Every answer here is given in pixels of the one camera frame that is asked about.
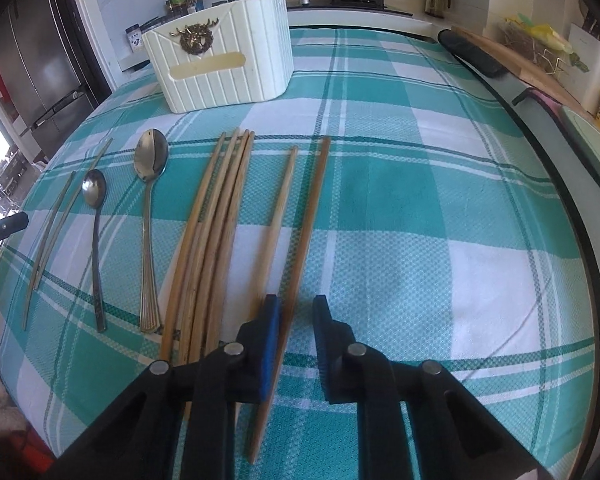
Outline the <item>dark brown wooden chopstick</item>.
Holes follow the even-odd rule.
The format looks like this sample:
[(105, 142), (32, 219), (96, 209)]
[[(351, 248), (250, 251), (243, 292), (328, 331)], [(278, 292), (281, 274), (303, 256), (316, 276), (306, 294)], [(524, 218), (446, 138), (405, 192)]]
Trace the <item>dark brown wooden chopstick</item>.
[(322, 140), (320, 157), (317, 159), (314, 176), (309, 189), (309, 196), (306, 200), (306, 210), (303, 214), (298, 246), (296, 253), (294, 254), (294, 265), (291, 269), (286, 297), (283, 302), (282, 318), (280, 319), (280, 331), (275, 356), (275, 366), (273, 368), (274, 375), (272, 376), (272, 388), (268, 398), (260, 405), (260, 408), (258, 408), (256, 421), (254, 422), (252, 430), (248, 451), (248, 462), (251, 465), (257, 461), (259, 456), (260, 448), (265, 436), (266, 426), (268, 426), (268, 416), (270, 416), (270, 411), (273, 406), (278, 378), (283, 367), (284, 355), (291, 333), (292, 321), (294, 320), (294, 308), (296, 307), (298, 300), (304, 266), (306, 265), (306, 256), (309, 253), (314, 220), (317, 213), (318, 202), (320, 201), (330, 144), (332, 144), (332, 138), (330, 136), (325, 136)]

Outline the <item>small dark-handled spoon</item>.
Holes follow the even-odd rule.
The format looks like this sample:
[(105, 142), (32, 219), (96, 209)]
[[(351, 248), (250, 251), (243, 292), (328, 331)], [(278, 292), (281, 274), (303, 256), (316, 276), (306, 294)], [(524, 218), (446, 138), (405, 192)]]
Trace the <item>small dark-handled spoon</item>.
[(106, 192), (107, 185), (104, 174), (98, 169), (88, 170), (82, 181), (82, 195), (87, 206), (95, 211), (92, 234), (92, 289), (96, 330), (99, 333), (104, 332), (107, 328), (99, 272), (99, 220)]

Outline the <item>wooden chopstick bundle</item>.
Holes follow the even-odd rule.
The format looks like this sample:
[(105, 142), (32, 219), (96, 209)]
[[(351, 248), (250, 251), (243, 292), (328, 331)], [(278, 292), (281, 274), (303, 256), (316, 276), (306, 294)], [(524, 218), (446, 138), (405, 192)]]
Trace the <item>wooden chopstick bundle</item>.
[(244, 156), (248, 140), (248, 130), (245, 130), (242, 134), (237, 134), (234, 148), (232, 149), (233, 158), (228, 159), (228, 156), (225, 156), (225, 160), (228, 162), (227, 170), (222, 174), (222, 178), (219, 176), (218, 182), (216, 182), (213, 190), (215, 203), (213, 216), (208, 221), (209, 233), (207, 236), (204, 260), (202, 260), (202, 263), (199, 265), (201, 274), (196, 296), (195, 316), (188, 348), (187, 362), (189, 363), (196, 362), (200, 358), (202, 343), (204, 342), (204, 333), (206, 332), (207, 318), (210, 311), (213, 274), (216, 260), (218, 260), (222, 231), (238, 170), (242, 163), (242, 156)]
[(220, 160), (219, 169), (215, 171), (212, 186), (209, 188), (206, 208), (204, 208), (204, 218), (200, 222), (198, 229), (197, 243), (193, 249), (192, 268), (188, 272), (188, 281), (183, 296), (183, 315), (181, 324), (181, 338), (178, 344), (178, 365), (185, 364), (188, 360), (190, 346), (190, 337), (192, 336), (193, 322), (197, 309), (198, 289), (200, 285), (202, 267), (204, 266), (204, 257), (206, 256), (207, 245), (212, 228), (213, 218), (216, 206), (222, 192), (227, 171), (230, 169), (234, 148), (239, 142), (239, 129), (236, 128), (228, 141), (226, 150)]
[(237, 170), (232, 194), (230, 194), (230, 204), (223, 224), (223, 231), (220, 239), (219, 258), (215, 267), (214, 280), (212, 282), (211, 299), (209, 314), (207, 320), (206, 340), (204, 341), (204, 354), (208, 354), (218, 348), (220, 341), (220, 329), (223, 317), (223, 304), (227, 289), (228, 268), (230, 267), (230, 257), (232, 256), (237, 218), (240, 204), (242, 203), (242, 190), (244, 189), (246, 174), (250, 162), (251, 150), (253, 146), (254, 133), (251, 130), (246, 131), (246, 145), (242, 151), (242, 159)]
[(195, 232), (197, 229), (198, 219), (201, 213), (204, 199), (207, 195), (208, 186), (211, 181), (213, 170), (216, 161), (221, 153), (222, 146), (225, 141), (225, 133), (222, 133), (216, 142), (215, 147), (211, 153), (211, 157), (208, 161), (207, 167), (204, 170), (201, 181), (198, 186), (197, 193), (193, 202), (192, 209), (190, 210), (186, 227), (182, 237), (180, 251), (178, 252), (178, 260), (176, 260), (176, 266), (174, 269), (173, 280), (171, 283), (171, 289), (166, 305), (166, 320), (164, 321), (163, 333), (160, 346), (160, 359), (166, 362), (171, 361), (172, 348), (174, 341), (174, 330), (176, 321), (178, 320), (178, 309), (180, 308), (180, 301), (184, 286), (184, 280), (186, 277), (189, 254), (193, 247)]

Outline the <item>light wooden chopstick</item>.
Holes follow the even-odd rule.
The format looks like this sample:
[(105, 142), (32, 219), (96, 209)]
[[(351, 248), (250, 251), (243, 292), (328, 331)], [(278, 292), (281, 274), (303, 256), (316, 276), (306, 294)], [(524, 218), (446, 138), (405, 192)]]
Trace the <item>light wooden chopstick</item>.
[(272, 221), (268, 227), (268, 230), (266, 231), (260, 256), (257, 261), (256, 270), (254, 270), (252, 296), (248, 311), (250, 320), (257, 315), (261, 301), (265, 296), (266, 285), (268, 284), (268, 277), (270, 276), (275, 256), (279, 232), (282, 228), (292, 177), (294, 176), (294, 165), (296, 164), (297, 155), (298, 148), (294, 146), (291, 149), (287, 160), (287, 166), (285, 169), (283, 182), (279, 188)]

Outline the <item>grey refrigerator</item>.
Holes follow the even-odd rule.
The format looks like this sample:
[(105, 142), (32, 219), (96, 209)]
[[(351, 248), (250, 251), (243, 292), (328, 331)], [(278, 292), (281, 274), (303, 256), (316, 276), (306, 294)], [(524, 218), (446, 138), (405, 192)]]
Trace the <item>grey refrigerator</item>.
[(110, 96), (76, 0), (0, 0), (0, 93), (46, 160)]

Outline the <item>large silver spoon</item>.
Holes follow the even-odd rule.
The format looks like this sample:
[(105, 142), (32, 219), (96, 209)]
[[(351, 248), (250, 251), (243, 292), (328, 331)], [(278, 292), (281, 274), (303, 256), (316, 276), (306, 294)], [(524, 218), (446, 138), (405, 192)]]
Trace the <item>large silver spoon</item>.
[(166, 168), (169, 145), (166, 136), (151, 128), (142, 133), (133, 156), (136, 176), (145, 185), (143, 198), (142, 258), (140, 258), (140, 331), (153, 333), (160, 327), (158, 292), (156, 289), (154, 257), (151, 239), (152, 189)]

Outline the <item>teal white checkered tablecloth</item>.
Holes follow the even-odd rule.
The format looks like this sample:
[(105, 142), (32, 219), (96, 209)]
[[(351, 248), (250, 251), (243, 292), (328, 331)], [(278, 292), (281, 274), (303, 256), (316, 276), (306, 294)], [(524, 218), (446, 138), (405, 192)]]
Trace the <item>teal white checkered tablecloth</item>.
[[(407, 363), (445, 366), (557, 479), (573, 471), (594, 382), (588, 283), (547, 171), (490, 92), (432, 42), (363, 29), (299, 28), (294, 74), (278, 99), (171, 113), (143, 70), (76, 129), (24, 203), (27, 229), (0, 258), (0, 374), (55, 453), (159, 353), (138, 329), (143, 182), (140, 135), (161, 130), (154, 188), (156, 279), (163, 282), (216, 140), (254, 132), (224, 307), (233, 337), (291, 149), (298, 155), (268, 291), (283, 295), (322, 136), (326, 174), (268, 429), (241, 479), (353, 479), (356, 417), (318, 380), (311, 304), (358, 340)], [(107, 328), (96, 330), (95, 211), (82, 193), (38, 289), (38, 265), (86, 170), (107, 192), (99, 272)]]

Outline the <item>sauce bottles cluster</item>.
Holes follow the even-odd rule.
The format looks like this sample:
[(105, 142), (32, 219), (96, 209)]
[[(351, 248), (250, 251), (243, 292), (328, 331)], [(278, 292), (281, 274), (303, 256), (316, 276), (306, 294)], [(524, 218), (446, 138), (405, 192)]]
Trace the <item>sauce bottles cluster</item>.
[(166, 0), (170, 15), (183, 16), (204, 10), (204, 0)]

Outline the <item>cream ribbed utensil holder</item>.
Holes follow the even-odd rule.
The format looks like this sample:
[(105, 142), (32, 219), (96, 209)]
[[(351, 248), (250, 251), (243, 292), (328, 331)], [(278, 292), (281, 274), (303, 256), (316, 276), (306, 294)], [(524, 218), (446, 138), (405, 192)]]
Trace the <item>cream ribbed utensil holder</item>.
[(294, 72), (286, 0), (236, 0), (143, 34), (171, 112), (269, 101)]

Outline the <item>wooden cutting board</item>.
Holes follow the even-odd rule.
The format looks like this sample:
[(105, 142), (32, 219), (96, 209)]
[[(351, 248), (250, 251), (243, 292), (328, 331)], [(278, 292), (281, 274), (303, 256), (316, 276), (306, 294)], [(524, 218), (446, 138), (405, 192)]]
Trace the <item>wooden cutting board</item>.
[(592, 122), (593, 116), (581, 106), (556, 78), (545, 73), (541, 67), (533, 64), (514, 50), (509, 49), (509, 47), (505, 47), (504, 44), (477, 35), (460, 26), (453, 25), (451, 29), (483, 51), (486, 51), (486, 53), (489, 53), (492, 58), (495, 58), (504, 65), (518, 79), (529, 86), (541, 90), (554, 100), (568, 106), (583, 118)]

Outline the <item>glass french press jug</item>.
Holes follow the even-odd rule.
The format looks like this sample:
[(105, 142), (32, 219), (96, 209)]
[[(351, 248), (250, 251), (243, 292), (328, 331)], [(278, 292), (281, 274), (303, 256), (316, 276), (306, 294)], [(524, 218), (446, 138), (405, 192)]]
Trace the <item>glass french press jug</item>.
[(444, 18), (447, 10), (451, 9), (451, 0), (425, 0), (424, 12), (434, 18)]

